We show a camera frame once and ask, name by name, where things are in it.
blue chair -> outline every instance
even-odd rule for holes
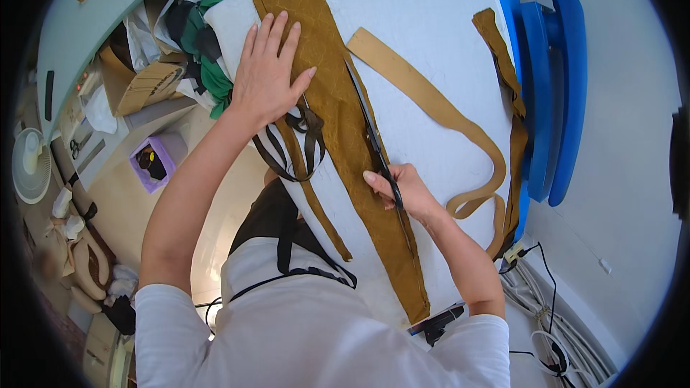
[[[524,124],[529,134],[522,162],[520,223],[514,239],[518,241],[524,233],[529,200],[541,203],[548,198],[555,207],[568,191],[584,121],[587,41],[579,0],[552,0],[553,9],[537,2],[499,1],[515,73],[522,84],[527,112]]]

white wall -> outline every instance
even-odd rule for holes
[[[649,0],[580,1],[589,79],[580,153],[565,201],[555,209],[532,202],[526,232],[630,357],[676,259],[680,221],[671,212],[668,142],[680,94]],[[609,276],[599,258],[611,265]]]

purple box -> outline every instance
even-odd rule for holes
[[[151,148],[155,151],[156,155],[163,163],[163,168],[166,170],[166,176],[163,180],[154,180],[147,170],[139,168],[139,163],[136,159],[137,153],[142,151],[142,149],[149,144],[151,144]],[[146,138],[137,149],[130,154],[129,161],[130,165],[132,165],[132,169],[134,169],[134,173],[142,182],[143,188],[146,189],[149,194],[153,194],[158,189],[168,184],[170,177],[175,173],[177,167],[186,156],[187,144],[184,143],[180,134],[171,132],[169,134],[160,134]]]

fabric pile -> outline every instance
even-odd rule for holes
[[[203,20],[203,14],[222,0],[185,0],[173,4],[166,14],[166,26],[172,40],[187,56],[187,75],[194,79],[194,91],[203,95],[208,91],[216,102],[211,118],[218,119],[230,104],[233,83],[220,66],[218,38]]]

small scissors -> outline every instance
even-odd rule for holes
[[[350,73],[350,79],[357,90],[357,95],[359,97],[359,106],[362,107],[362,113],[364,114],[364,125],[367,128],[367,139],[371,145],[371,149],[375,154],[375,161],[378,160],[379,167],[381,168],[381,175],[384,176],[386,180],[391,184],[393,199],[395,200],[395,206],[398,211],[402,210],[402,197],[400,195],[400,189],[397,187],[395,179],[391,175],[391,170],[388,169],[386,164],[386,159],[384,158],[384,153],[381,150],[383,144],[381,143],[381,137],[379,132],[374,127],[374,120],[372,120],[369,114],[369,108],[367,108],[367,103],[364,101],[364,94],[362,93],[362,88],[359,86],[357,78],[355,78],[355,73],[350,68],[350,64],[345,60],[345,66],[347,66],[347,71]]]
[[[86,145],[88,142],[88,139],[91,138],[91,135],[93,135],[93,131],[90,131],[86,136],[83,138],[82,142],[76,142],[74,140],[70,141],[70,150],[72,150],[72,159],[77,160],[79,157],[79,152],[82,151],[82,148]]]

